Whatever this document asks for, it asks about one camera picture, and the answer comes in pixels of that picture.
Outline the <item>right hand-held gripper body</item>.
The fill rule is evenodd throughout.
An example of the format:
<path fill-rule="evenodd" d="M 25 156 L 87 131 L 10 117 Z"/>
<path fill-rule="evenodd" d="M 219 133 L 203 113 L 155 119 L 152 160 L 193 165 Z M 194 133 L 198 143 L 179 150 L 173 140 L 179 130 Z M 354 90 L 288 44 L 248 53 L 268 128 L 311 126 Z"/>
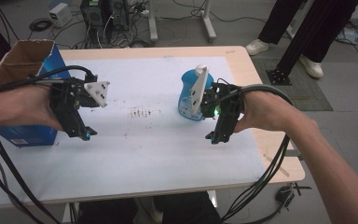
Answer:
<path fill-rule="evenodd" d="M 198 65 L 195 68 L 196 81 L 189 89 L 190 114 L 200 114 L 204 119 L 220 116 L 222 105 L 239 94 L 239 88 L 228 83 L 212 82 L 207 85 L 209 67 Z"/>

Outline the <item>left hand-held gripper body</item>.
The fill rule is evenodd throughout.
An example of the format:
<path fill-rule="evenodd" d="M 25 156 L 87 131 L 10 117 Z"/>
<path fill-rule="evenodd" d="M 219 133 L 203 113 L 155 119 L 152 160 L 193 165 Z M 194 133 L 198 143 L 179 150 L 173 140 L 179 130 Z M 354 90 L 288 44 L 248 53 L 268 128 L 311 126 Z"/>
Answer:
<path fill-rule="evenodd" d="M 106 107 L 109 85 L 109 81 L 99 81 L 94 75 L 85 75 L 84 79 L 70 77 L 59 80 L 51 86 L 50 107 Z"/>

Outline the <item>blue bottle with white cap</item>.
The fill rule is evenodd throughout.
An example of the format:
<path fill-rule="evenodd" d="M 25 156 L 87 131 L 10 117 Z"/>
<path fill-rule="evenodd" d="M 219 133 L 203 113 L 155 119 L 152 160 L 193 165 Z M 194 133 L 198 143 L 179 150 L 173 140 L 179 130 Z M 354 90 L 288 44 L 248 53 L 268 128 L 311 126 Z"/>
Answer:
<path fill-rule="evenodd" d="M 200 101 L 203 92 L 210 89 L 213 82 L 209 67 L 199 64 L 194 69 L 186 71 L 181 80 L 183 88 L 178 100 L 178 112 L 187 119 L 200 121 L 202 120 Z"/>

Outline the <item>blue cardboard box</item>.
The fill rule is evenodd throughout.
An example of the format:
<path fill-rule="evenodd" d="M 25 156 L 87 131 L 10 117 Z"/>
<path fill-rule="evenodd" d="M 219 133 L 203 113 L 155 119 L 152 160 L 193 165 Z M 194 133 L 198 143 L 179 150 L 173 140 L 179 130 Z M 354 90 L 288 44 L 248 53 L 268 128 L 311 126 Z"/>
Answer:
<path fill-rule="evenodd" d="M 0 62 L 0 86 L 65 67 L 51 40 L 21 40 Z M 57 130 L 43 125 L 1 126 L 0 135 L 16 147 L 51 146 Z"/>

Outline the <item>person's right hand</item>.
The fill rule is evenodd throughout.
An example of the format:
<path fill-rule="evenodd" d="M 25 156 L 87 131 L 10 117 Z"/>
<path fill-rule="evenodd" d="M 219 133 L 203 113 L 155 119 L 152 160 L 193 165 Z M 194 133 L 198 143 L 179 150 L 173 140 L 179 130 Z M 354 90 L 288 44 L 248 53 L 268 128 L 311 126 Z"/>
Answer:
<path fill-rule="evenodd" d="M 243 116 L 237 121 L 235 133 L 249 128 L 290 133 L 297 121 L 306 119 L 301 111 L 273 93 L 250 91 L 241 98 L 244 102 Z"/>

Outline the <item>person's left hand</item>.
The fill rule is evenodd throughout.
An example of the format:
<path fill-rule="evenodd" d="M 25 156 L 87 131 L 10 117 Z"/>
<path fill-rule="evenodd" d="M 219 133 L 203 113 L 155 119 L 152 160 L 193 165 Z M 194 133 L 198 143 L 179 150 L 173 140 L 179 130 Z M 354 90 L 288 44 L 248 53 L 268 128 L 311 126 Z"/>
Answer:
<path fill-rule="evenodd" d="M 50 87 L 25 86 L 0 93 L 0 124 L 46 125 L 62 130 L 49 107 Z"/>

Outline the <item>white table mat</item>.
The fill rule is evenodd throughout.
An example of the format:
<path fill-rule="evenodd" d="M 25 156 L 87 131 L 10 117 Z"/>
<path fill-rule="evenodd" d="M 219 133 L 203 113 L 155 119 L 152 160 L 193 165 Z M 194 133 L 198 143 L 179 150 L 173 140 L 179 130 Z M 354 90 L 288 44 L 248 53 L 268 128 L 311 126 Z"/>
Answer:
<path fill-rule="evenodd" d="M 79 111 L 96 135 L 83 141 L 58 133 L 51 146 L 4 147 L 44 203 L 251 184 L 265 171 L 251 131 L 214 145 L 205 138 L 214 119 L 178 112 L 182 74 L 199 64 L 213 78 L 232 79 L 223 57 L 78 60 L 110 82 L 106 107 Z"/>

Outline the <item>white desk leg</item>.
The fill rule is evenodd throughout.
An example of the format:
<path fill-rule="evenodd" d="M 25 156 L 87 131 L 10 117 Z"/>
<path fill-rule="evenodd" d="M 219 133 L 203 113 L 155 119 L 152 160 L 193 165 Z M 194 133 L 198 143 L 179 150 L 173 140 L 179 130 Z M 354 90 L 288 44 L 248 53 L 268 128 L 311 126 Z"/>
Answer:
<path fill-rule="evenodd" d="M 207 35 L 208 35 L 208 41 L 210 43 L 212 43 L 216 39 L 216 33 L 213 28 L 211 19 L 210 19 L 212 0 L 204 0 L 204 1 L 205 1 L 205 3 L 203 5 L 203 9 L 200 11 L 201 19 L 203 21 L 204 27 L 205 27 Z"/>
<path fill-rule="evenodd" d="M 153 0 L 147 0 L 149 4 L 149 13 L 148 13 L 148 27 L 150 40 L 156 42 L 158 40 L 158 29 L 155 18 L 155 10 L 153 5 Z"/>

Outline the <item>white power supply box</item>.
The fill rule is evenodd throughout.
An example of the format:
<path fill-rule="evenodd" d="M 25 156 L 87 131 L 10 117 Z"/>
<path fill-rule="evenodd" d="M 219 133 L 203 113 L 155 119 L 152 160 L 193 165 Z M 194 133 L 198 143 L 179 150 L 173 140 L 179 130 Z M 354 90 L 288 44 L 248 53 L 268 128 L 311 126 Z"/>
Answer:
<path fill-rule="evenodd" d="M 59 3 L 49 12 L 49 15 L 52 23 L 59 28 L 65 26 L 73 18 L 71 10 L 66 3 Z"/>

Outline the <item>black computer tower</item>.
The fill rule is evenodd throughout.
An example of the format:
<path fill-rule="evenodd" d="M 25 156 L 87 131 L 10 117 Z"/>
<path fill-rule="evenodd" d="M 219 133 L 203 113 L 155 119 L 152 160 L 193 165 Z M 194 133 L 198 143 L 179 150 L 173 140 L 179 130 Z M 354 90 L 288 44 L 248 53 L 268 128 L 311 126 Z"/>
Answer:
<path fill-rule="evenodd" d="M 130 28 L 126 0 L 82 0 L 80 9 L 93 43 L 108 43 L 113 34 Z"/>

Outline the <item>grey floor mat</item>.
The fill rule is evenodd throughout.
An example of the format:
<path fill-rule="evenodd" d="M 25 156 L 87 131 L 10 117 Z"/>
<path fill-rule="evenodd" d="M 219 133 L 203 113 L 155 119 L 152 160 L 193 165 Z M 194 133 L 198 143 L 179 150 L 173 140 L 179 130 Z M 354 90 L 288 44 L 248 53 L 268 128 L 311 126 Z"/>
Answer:
<path fill-rule="evenodd" d="M 263 84 L 271 85 L 268 70 L 272 70 L 279 59 L 252 58 L 252 62 Z M 310 77 L 304 66 L 297 62 L 289 75 L 290 85 L 275 85 L 284 92 L 293 105 L 302 111 L 332 111 L 316 80 Z"/>

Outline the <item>black connector plug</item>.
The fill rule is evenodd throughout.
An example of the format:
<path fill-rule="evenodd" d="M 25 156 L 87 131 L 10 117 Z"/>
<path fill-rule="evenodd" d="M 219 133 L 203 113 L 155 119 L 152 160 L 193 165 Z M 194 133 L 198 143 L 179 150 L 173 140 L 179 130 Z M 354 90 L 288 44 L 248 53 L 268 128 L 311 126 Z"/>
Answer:
<path fill-rule="evenodd" d="M 297 182 L 289 183 L 279 188 L 278 192 L 275 194 L 275 200 L 278 202 L 280 207 L 288 208 L 296 194 L 301 196 L 301 190 L 303 189 L 311 189 L 311 187 L 299 186 Z"/>

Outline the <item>person's own legs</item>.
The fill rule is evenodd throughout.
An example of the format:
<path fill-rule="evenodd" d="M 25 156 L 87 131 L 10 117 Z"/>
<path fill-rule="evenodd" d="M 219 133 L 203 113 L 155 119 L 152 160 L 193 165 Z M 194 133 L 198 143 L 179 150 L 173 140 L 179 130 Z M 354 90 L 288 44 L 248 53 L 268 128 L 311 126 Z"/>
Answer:
<path fill-rule="evenodd" d="M 77 224 L 135 224 L 133 198 L 79 204 Z M 156 224 L 222 224 L 207 191 L 154 196 L 145 213 Z"/>

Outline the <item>black metal stand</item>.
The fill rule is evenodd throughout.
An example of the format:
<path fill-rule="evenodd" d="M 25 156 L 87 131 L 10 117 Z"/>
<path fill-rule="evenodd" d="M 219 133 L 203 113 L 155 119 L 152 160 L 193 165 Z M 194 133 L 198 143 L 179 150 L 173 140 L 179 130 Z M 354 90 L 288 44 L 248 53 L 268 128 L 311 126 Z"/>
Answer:
<path fill-rule="evenodd" d="M 316 32 L 321 29 L 323 22 L 332 11 L 338 0 L 313 0 L 312 6 L 296 31 L 292 42 L 283 54 L 274 70 L 268 70 L 268 80 L 271 85 L 290 86 L 289 75 L 297 60 L 309 45 Z"/>

